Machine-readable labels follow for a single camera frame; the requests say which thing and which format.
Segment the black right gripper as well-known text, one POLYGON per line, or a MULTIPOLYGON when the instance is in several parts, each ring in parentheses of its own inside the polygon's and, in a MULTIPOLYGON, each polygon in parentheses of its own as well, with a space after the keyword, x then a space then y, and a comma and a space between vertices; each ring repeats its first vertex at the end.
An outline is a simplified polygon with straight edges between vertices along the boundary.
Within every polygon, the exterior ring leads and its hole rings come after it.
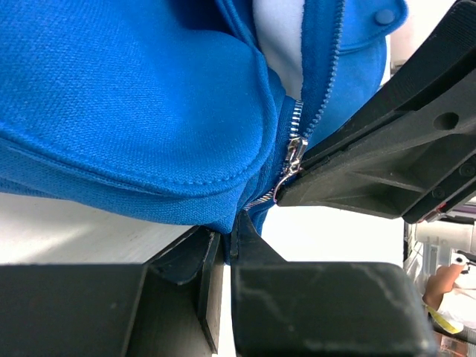
POLYGON ((475 195, 474 71, 475 2, 456 1, 391 80, 305 154, 305 167, 320 166, 282 190, 279 206, 413 224, 466 202, 475 195))

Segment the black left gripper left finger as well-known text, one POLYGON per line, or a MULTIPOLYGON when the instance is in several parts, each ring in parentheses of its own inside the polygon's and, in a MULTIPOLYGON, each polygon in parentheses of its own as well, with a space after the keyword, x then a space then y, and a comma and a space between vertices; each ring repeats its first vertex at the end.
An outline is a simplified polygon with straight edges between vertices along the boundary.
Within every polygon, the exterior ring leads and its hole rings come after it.
POLYGON ((1 267, 3 356, 211 356, 222 238, 191 228, 143 263, 1 267))

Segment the blue zip-up jacket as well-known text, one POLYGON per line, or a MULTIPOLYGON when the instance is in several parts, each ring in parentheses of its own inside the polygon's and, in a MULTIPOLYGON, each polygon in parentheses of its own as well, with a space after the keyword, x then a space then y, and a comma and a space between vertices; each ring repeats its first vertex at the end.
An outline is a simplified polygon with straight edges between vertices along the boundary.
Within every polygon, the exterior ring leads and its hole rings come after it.
POLYGON ((256 228, 379 89, 404 1, 3 1, 1 190, 256 228))

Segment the silver zipper pull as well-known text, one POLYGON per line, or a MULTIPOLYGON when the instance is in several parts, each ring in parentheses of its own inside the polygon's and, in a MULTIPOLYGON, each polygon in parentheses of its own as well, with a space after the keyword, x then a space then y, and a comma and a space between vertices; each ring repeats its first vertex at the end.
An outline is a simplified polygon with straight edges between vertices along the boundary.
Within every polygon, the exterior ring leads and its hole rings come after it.
POLYGON ((274 203, 277 202, 277 194, 280 188, 300 171, 301 161, 307 147, 308 141, 303 137, 296 137, 290 140, 282 176, 273 191, 274 203))

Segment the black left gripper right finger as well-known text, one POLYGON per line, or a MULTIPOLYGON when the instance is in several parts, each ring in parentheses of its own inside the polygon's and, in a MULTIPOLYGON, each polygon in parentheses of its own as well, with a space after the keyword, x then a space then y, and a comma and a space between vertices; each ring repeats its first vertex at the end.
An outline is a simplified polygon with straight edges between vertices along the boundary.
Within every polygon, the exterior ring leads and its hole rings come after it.
POLYGON ((247 212, 231 233, 238 356, 435 356, 413 283, 390 263, 284 260, 247 212))

